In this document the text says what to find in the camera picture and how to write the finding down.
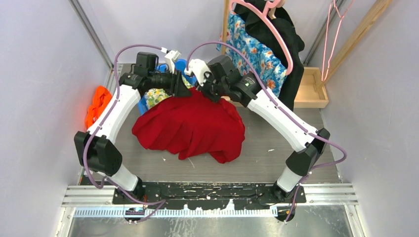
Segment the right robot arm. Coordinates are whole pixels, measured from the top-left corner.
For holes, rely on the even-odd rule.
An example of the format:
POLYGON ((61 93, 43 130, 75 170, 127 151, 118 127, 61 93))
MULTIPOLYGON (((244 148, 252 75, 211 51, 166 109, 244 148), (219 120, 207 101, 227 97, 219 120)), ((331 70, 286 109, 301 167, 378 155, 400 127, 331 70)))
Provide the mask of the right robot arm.
POLYGON ((265 119, 288 141, 293 153, 271 189, 277 201, 288 202, 296 193, 297 184, 323 154, 323 140, 329 139, 330 133, 305 123, 270 88, 262 89, 264 84, 259 83, 254 73, 242 75, 228 56, 218 56, 208 63, 193 59, 188 68, 197 79, 197 89, 210 100, 229 97, 265 119))

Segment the red pleated skirt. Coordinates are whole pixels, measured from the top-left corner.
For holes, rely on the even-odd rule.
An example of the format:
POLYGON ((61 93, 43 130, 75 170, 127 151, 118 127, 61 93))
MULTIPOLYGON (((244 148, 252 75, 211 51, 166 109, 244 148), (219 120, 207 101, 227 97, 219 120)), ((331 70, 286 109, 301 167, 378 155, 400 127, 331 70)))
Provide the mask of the red pleated skirt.
POLYGON ((141 115, 132 134, 148 150, 168 151, 180 160, 210 154, 217 162, 237 159, 245 125, 225 99, 213 102, 191 88, 190 97, 169 97, 141 115))

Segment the lemon print skirt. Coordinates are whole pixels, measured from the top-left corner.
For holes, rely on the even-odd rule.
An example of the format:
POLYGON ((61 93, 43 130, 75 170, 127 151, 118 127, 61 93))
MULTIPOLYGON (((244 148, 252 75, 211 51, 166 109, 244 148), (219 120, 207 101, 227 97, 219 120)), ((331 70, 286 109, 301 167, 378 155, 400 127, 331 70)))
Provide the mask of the lemon print skirt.
POLYGON ((183 79, 181 74, 157 74, 143 78, 138 86, 141 99, 138 106, 145 112, 169 97, 187 97, 191 93, 188 90, 191 84, 183 79))

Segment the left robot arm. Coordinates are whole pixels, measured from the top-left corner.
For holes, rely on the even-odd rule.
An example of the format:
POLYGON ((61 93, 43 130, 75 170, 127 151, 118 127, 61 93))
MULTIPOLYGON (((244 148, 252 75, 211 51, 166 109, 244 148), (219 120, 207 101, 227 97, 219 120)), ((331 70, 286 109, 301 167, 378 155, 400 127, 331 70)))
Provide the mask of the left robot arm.
POLYGON ((103 113, 86 132, 79 131, 74 137, 80 164, 125 190, 125 198, 133 204, 143 200, 143 182, 123 165, 122 154, 114 143, 128 114, 150 89, 163 89, 175 97, 192 95, 183 81, 182 72, 174 65, 180 55, 179 51, 167 51, 167 69, 162 72, 157 69, 156 54, 139 52, 131 71, 119 78, 119 91, 103 113))

